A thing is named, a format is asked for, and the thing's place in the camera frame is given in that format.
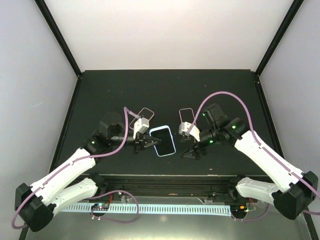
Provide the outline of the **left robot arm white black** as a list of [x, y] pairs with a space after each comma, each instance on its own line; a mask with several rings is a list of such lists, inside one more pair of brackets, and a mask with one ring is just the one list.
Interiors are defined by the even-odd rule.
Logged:
[[[129, 128], [129, 115], [136, 119]], [[103, 158], [119, 152], [124, 146], [132, 146], [134, 154], [162, 141], [148, 135], [149, 119], [124, 109], [124, 117], [107, 113], [99, 122], [99, 128], [60, 166], [31, 185], [20, 184], [15, 190], [13, 229], [30, 228], [38, 232], [65, 207], [84, 199], [103, 199], [108, 192], [106, 183], [96, 173], [79, 183], [70, 185], [77, 177], [96, 166]], [[16, 225], [17, 217], [24, 221]]]

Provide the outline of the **pink phone case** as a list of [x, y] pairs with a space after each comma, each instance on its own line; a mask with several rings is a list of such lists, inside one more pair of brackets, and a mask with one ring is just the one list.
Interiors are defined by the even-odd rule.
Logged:
[[155, 112], [153, 110], [150, 110], [147, 107], [143, 107], [137, 114], [139, 117], [134, 117], [133, 120], [129, 124], [129, 129], [134, 129], [134, 124], [139, 118], [146, 118], [149, 122], [153, 119], [155, 116]]

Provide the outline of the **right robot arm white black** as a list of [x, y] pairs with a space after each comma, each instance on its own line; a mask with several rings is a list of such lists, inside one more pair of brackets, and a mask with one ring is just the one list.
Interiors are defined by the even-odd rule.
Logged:
[[206, 130], [200, 130], [190, 122], [182, 121], [179, 134], [184, 139], [193, 138], [192, 148], [180, 156], [198, 160], [207, 154], [211, 144], [233, 146], [250, 158], [272, 180], [271, 183], [238, 176], [236, 183], [227, 189], [228, 198], [234, 202], [242, 198], [253, 198], [274, 206], [280, 214], [289, 220], [295, 220], [315, 198], [319, 178], [312, 172], [303, 172], [287, 162], [257, 133], [236, 117], [232, 120], [213, 103], [202, 111], [202, 116], [209, 124]]

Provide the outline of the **pink cased phone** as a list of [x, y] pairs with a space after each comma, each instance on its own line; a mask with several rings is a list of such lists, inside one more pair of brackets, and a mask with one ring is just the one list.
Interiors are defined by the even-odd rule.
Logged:
[[182, 108], [178, 111], [180, 118], [180, 129], [185, 129], [187, 126], [191, 125], [195, 119], [195, 114], [192, 108]]

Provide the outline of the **light blue phone case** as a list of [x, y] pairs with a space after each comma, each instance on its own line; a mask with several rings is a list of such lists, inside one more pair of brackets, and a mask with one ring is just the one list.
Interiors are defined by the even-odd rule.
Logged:
[[158, 157], [167, 157], [176, 153], [174, 138], [168, 125], [152, 128], [149, 135], [160, 140], [153, 146]]

